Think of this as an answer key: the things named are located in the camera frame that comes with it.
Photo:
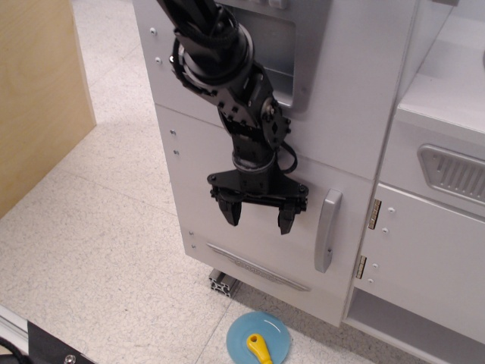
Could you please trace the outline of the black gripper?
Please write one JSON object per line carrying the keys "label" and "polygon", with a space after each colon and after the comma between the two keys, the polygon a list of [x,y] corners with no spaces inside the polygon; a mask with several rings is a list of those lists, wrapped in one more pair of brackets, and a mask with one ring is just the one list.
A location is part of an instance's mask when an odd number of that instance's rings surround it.
{"label": "black gripper", "polygon": [[239,224],[242,204],[279,208],[277,223],[282,235],[288,234],[295,216],[304,212],[308,205],[308,188],[288,177],[298,165],[281,169],[277,162],[264,171],[255,173],[234,169],[210,174],[211,197],[216,200],[227,222]]}

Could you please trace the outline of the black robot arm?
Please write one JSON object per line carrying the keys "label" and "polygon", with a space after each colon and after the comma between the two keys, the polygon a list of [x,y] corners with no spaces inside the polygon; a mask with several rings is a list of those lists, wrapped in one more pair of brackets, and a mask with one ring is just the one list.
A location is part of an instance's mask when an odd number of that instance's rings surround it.
{"label": "black robot arm", "polygon": [[216,106],[232,144],[234,169],[208,176],[211,197],[227,222],[238,225],[243,203],[279,210],[282,234],[307,209],[308,188],[289,178],[298,163],[282,169],[278,153],[295,155],[285,141],[291,121],[283,116],[263,66],[255,60],[249,32],[214,1],[160,1],[174,25],[171,64],[192,93]]}

